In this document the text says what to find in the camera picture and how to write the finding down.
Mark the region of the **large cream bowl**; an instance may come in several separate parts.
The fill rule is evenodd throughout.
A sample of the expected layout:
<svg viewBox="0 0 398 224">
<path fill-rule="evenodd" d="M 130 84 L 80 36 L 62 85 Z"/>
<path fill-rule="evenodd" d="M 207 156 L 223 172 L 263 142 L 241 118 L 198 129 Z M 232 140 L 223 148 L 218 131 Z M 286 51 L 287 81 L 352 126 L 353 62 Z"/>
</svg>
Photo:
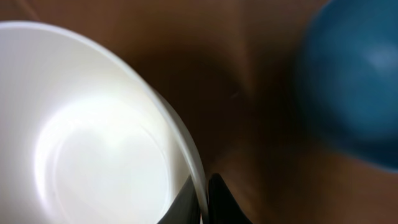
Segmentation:
<svg viewBox="0 0 398 224">
<path fill-rule="evenodd" d="M 130 66 L 39 22 L 1 23 L 1 222 L 158 223 L 205 174 L 184 123 Z"/>
</svg>

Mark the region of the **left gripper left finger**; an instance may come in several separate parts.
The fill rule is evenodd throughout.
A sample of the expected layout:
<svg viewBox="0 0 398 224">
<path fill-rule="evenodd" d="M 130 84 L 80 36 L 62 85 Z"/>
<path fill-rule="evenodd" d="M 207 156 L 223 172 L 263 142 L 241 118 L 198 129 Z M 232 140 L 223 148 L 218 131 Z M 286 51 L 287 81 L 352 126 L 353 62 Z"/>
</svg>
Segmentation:
<svg viewBox="0 0 398 224">
<path fill-rule="evenodd" d="M 200 224 L 201 212 L 191 176 L 158 224 Z"/>
</svg>

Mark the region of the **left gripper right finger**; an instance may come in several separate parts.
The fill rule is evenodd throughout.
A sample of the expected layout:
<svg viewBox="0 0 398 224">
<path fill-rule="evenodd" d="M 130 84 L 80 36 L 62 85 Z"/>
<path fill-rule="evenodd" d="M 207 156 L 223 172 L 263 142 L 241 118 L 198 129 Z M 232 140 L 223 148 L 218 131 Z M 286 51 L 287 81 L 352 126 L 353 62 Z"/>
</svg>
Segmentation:
<svg viewBox="0 0 398 224">
<path fill-rule="evenodd" d="M 208 194 L 211 224 L 252 224 L 219 174 L 211 176 Z"/>
</svg>

